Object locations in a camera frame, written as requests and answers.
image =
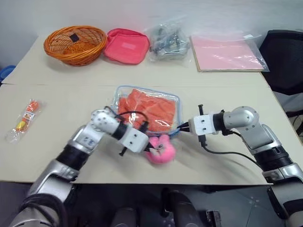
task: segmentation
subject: orange towel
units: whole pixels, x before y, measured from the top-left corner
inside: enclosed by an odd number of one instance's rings
[[[146,93],[133,89],[127,98],[120,98],[118,113],[141,111],[149,119],[149,131],[169,131],[173,125],[176,104],[165,98],[148,96]],[[134,127],[138,128],[144,117],[140,114],[124,116]]]

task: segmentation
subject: pink folder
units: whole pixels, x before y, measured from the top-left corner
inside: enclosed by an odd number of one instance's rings
[[[192,36],[199,71],[261,71],[262,65],[244,40],[214,41]]]

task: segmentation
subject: clear plastic container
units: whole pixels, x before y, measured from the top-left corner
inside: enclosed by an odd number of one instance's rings
[[[140,111],[148,117],[149,136],[175,135],[181,125],[181,101],[176,95],[143,87],[119,86],[115,93],[113,109],[118,114]],[[139,113],[123,115],[135,128],[145,120]]]

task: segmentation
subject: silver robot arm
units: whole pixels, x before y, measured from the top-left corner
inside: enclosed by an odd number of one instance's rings
[[[272,130],[259,122],[257,111],[241,106],[231,112],[196,116],[183,126],[188,126],[183,131],[199,137],[218,131],[228,135],[231,129],[236,129],[262,168],[266,181],[273,183],[267,192],[277,215],[287,219],[291,227],[303,226],[303,171],[291,160]]]
[[[10,227],[65,226],[65,210],[62,203],[68,198],[73,184],[90,155],[105,134],[117,139],[124,146],[120,155],[129,149],[139,153],[149,148],[146,134],[148,123],[140,129],[118,120],[109,107],[95,110],[90,122],[81,126],[70,138],[63,151],[53,159],[30,188],[28,197]]]

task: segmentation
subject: white wall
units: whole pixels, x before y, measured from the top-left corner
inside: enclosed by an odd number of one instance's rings
[[[303,29],[303,0],[0,0],[0,67],[63,26],[143,29],[187,15],[187,30]]]

